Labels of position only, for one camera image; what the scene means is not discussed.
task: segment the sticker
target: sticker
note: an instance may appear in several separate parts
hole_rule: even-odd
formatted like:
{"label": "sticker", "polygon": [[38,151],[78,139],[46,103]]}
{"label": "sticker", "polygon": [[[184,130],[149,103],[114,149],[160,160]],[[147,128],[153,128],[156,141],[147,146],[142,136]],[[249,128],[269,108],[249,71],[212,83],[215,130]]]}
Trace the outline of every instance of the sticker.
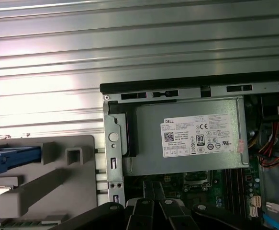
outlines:
{"label": "sticker", "polygon": [[166,118],[160,127],[164,157],[234,152],[229,114]]}
{"label": "sticker", "polygon": [[237,145],[237,152],[238,153],[243,153],[244,152],[244,148],[245,148],[245,141],[239,139],[238,140],[238,145]]}

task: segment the silver corrugated surface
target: silver corrugated surface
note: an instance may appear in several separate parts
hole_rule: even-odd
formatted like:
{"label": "silver corrugated surface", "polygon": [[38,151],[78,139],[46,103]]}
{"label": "silver corrugated surface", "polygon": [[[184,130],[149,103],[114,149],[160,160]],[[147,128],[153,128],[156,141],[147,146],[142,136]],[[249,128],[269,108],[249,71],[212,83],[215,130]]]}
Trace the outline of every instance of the silver corrugated surface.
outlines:
{"label": "silver corrugated surface", "polygon": [[101,83],[270,70],[279,0],[0,0],[0,138],[104,151]]}

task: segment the motherboard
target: motherboard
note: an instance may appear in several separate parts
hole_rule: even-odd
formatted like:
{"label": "motherboard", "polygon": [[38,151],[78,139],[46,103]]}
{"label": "motherboard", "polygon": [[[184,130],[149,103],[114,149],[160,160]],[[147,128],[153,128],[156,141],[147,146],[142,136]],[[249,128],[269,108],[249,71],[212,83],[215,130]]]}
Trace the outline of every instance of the motherboard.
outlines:
{"label": "motherboard", "polygon": [[256,158],[246,169],[184,172],[124,178],[126,200],[143,197],[143,181],[159,181],[167,198],[187,208],[209,203],[246,218],[258,217],[260,184]]}

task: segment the yellow wire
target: yellow wire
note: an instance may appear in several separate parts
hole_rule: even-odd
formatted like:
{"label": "yellow wire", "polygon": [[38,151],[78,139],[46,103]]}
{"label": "yellow wire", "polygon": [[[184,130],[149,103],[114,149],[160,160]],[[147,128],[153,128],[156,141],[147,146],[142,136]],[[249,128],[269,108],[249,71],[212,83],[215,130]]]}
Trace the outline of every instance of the yellow wire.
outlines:
{"label": "yellow wire", "polygon": [[270,142],[268,141],[258,152],[261,152]]}
{"label": "yellow wire", "polygon": [[253,147],[257,143],[258,136],[252,141],[251,144],[248,145],[248,149]]}

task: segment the white connector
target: white connector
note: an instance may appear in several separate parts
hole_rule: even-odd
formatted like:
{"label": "white connector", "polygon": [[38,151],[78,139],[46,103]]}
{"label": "white connector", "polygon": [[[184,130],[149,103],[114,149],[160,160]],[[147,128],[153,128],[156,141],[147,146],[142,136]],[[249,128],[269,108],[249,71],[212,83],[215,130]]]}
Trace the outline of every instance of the white connector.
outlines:
{"label": "white connector", "polygon": [[275,213],[279,212],[279,205],[275,203],[266,202],[266,208],[270,212],[275,212]]}
{"label": "white connector", "polygon": [[251,198],[251,204],[254,207],[262,207],[262,198],[260,197],[260,195],[255,195],[254,197]]}
{"label": "white connector", "polygon": [[251,217],[258,217],[257,207],[250,206],[250,216]]}

